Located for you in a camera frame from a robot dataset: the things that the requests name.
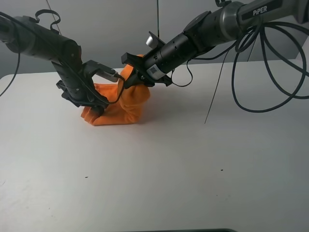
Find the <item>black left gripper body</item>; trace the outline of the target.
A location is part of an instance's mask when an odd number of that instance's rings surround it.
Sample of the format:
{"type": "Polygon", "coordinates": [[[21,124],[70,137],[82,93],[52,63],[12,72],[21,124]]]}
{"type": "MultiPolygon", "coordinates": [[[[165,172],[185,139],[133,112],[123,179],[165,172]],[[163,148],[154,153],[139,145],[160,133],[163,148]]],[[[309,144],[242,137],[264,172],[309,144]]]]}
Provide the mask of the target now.
{"type": "Polygon", "coordinates": [[[74,74],[64,65],[52,63],[60,80],[56,86],[63,91],[62,98],[72,102],[75,106],[106,108],[108,100],[96,92],[92,77],[101,70],[102,64],[89,60],[81,65],[81,69],[74,74]]]}

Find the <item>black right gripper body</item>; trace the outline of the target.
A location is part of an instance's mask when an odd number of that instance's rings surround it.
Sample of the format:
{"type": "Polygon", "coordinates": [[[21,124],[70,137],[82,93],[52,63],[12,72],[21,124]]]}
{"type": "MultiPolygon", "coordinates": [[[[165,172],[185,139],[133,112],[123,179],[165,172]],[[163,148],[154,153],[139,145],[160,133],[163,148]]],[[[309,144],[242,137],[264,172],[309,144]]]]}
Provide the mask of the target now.
{"type": "Polygon", "coordinates": [[[165,86],[172,84],[172,80],[159,68],[159,62],[162,60],[160,49],[165,43],[159,42],[145,56],[132,55],[125,53],[121,57],[123,64],[133,68],[129,78],[125,81],[125,88],[137,85],[153,87],[156,83],[162,83],[165,86]]]}

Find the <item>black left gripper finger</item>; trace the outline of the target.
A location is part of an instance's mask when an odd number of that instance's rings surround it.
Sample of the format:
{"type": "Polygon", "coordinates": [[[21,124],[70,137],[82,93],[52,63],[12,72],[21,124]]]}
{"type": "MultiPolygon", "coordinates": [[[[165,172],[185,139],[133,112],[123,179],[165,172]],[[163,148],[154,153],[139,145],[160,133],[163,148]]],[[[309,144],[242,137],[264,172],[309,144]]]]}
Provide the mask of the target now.
{"type": "Polygon", "coordinates": [[[93,118],[99,118],[103,115],[105,109],[102,106],[94,106],[90,109],[93,118]]]}

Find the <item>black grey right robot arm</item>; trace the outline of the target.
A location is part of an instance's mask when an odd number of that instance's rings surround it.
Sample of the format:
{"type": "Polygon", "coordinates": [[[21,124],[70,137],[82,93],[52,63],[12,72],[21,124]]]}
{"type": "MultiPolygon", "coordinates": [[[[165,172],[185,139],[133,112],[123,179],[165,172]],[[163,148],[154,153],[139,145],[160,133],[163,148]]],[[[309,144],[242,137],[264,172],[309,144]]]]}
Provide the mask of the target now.
{"type": "Polygon", "coordinates": [[[130,88],[144,84],[172,84],[168,73],[183,63],[203,55],[215,46],[235,41],[248,28],[286,16],[294,16],[299,24],[309,20],[307,0],[255,0],[248,4],[231,2],[215,12],[206,11],[194,18],[179,35],[164,43],[150,33],[147,45],[151,48],[143,57],[122,55],[122,63],[133,67],[125,81],[130,88]]]}

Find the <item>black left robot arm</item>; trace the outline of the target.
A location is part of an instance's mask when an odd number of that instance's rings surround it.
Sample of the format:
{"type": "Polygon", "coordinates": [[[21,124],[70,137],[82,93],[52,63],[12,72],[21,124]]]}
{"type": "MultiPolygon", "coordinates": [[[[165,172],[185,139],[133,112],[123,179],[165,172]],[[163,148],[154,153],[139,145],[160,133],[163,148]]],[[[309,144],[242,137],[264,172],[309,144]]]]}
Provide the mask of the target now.
{"type": "Polygon", "coordinates": [[[62,98],[77,107],[90,107],[95,114],[102,115],[109,101],[96,91],[92,77],[108,67],[93,60],[83,62],[82,49],[74,40],[53,28],[44,28],[38,22],[37,17],[11,17],[1,13],[1,42],[14,53],[51,62],[60,77],[56,86],[62,90],[62,98]]]}

